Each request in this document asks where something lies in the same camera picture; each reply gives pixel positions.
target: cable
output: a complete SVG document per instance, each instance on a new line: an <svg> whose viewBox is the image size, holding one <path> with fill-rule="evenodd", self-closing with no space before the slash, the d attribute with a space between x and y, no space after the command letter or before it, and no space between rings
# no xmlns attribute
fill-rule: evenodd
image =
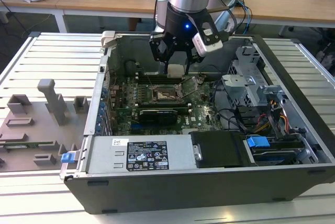
<svg viewBox="0 0 335 224"><path fill-rule="evenodd" d="M215 90L214 90L214 92L213 92L213 108L214 108L214 111L215 111L216 113L218 113L218 114L220 115L221 118L223 118L224 120L226 120L226 121L228 121L229 123L233 124L234 126L237 126L237 127L240 129L240 126L239 126L237 123L235 123L234 121L232 121L231 119L227 118L226 116L224 116L224 115L222 115L222 114L220 113L220 111L222 111L222 110L224 110L224 109L217 110L217 108L216 108L216 105L215 105L215 95L216 95L216 92L217 92L217 90L218 90L218 87L219 87L220 83L222 83L222 80L219 80L219 82L218 82L218 84L216 85Z"/></svg>
<svg viewBox="0 0 335 224"><path fill-rule="evenodd" d="M252 21L252 17L253 17L253 13L252 13L251 8L246 7L246 6L245 6L245 8L246 8L247 10L250 10L251 16L250 16L250 20L248 21L248 23L247 23L247 25L246 25L246 27L245 27L245 30L244 30L243 34L245 34L245 33L247 33L247 32L249 31L249 27L250 27L250 24L251 24L251 21Z"/></svg>
<svg viewBox="0 0 335 224"><path fill-rule="evenodd" d="M243 34L245 34L245 32L246 32L246 30L247 30L247 28L248 28L248 26L249 26L249 23L250 23L251 19L250 19L250 14L249 14L248 8L245 6L245 4L240 2L240 5L242 6L242 8L243 8L243 10L244 10L244 14L247 14L247 15L248 15L248 18L247 18L247 24L246 24L246 26L245 26L245 28L244 28L244 31L243 31Z"/></svg>
<svg viewBox="0 0 335 224"><path fill-rule="evenodd" d="M15 16L15 14L14 14L14 13L7 7L7 5L6 5L2 0L0 0L0 1L1 1L2 4L7 8L7 10L14 16L14 18L17 20L17 22L21 25L22 29L23 29L27 34L29 34L28 31L26 30L25 26L23 26L23 24L20 22L20 20L17 19L17 17Z"/></svg>
<svg viewBox="0 0 335 224"><path fill-rule="evenodd" d="M219 2L221 2L221 4L222 4L223 6L226 6L226 4L225 4L224 1L219 0ZM235 17L235 15L232 13L232 11L231 11L230 9L227 10L227 12L229 13L231 19L232 19L233 22L234 22L234 27L233 27L233 29L230 31L230 34L232 35L232 34L236 31L236 29L237 29L237 21L236 21L236 17Z"/></svg>
<svg viewBox="0 0 335 224"><path fill-rule="evenodd" d="M39 23L36 23L35 25L29 27L27 30L30 30L30 29L32 29L33 27L35 27L35 26L37 26L37 25L39 25L39 24L45 22L46 20L48 20L48 19L50 18L50 16L51 16L51 14L49 14L48 17L47 17L46 19L44 19L43 21L40 21ZM25 31L22 32L21 38L23 38L23 35L24 35L25 33L26 33Z"/></svg>
<svg viewBox="0 0 335 224"><path fill-rule="evenodd" d="M258 118L258 124L257 124L257 126L259 126L260 125L260 121L261 121L261 119L262 119L262 117L264 117L264 116L266 116L266 114L265 113L263 113L259 118Z"/></svg>
<svg viewBox="0 0 335 224"><path fill-rule="evenodd" d="M0 25L2 25L2 27L4 28L5 33L6 33L7 36L9 36L9 37L16 37L16 38L22 40L22 38L20 36L18 36L18 35L9 34L7 28L5 27L5 25L3 23L0 23Z"/></svg>
<svg viewBox="0 0 335 224"><path fill-rule="evenodd" d="M258 128L254 133L260 132L262 130L264 130L266 127L270 126L270 122L267 122L266 124L264 124L263 126L261 126L260 128Z"/></svg>
<svg viewBox="0 0 335 224"><path fill-rule="evenodd" d="M313 31L315 31L316 33L319 33L321 36L322 36L322 39L326 39L326 40L328 40L328 41L331 41L331 42L334 42L335 41L335 39L332 39L332 38L329 38L325 33L325 31L322 29L322 28L311 28L311 27L309 27L311 30L313 30Z"/></svg>
<svg viewBox="0 0 335 224"><path fill-rule="evenodd" d="M219 68L217 68L214 64L206 64L205 66L202 66L200 68L200 70L198 71L198 74L201 74L201 71L205 68L205 67L208 67L208 66L211 66L213 68L215 68L219 73L223 74L223 71L219 70Z"/></svg>
<svg viewBox="0 0 335 224"><path fill-rule="evenodd" d="M237 28L236 28L237 30L241 27L241 25L243 24L243 22L244 22L244 20L245 20L245 18L246 18L246 16L247 16L247 12L245 11L244 7L242 7L242 9L243 9L243 12L244 12L244 17L243 17L243 19L241 20L240 24L237 26Z"/></svg>
<svg viewBox="0 0 335 224"><path fill-rule="evenodd" d="M139 121L136 121L136 120L133 120L133 119L130 119L130 121L133 121L135 123L141 124Z"/></svg>

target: metal bracket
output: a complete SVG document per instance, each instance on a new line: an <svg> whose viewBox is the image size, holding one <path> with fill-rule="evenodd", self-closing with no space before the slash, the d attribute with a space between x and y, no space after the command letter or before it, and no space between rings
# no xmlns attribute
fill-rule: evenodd
<svg viewBox="0 0 335 224"><path fill-rule="evenodd" d="M104 31L101 36L101 45L103 48L116 47L116 39L121 38L121 35L115 33L115 31Z"/></svg>
<svg viewBox="0 0 335 224"><path fill-rule="evenodd" d="M245 87L249 85L255 85L252 78L245 78L243 75L224 75L222 76L222 82L230 87Z"/></svg>
<svg viewBox="0 0 335 224"><path fill-rule="evenodd" d="M283 89L280 85L260 86L257 89L257 95L260 98L260 103L266 103L267 95L277 95L282 92Z"/></svg>

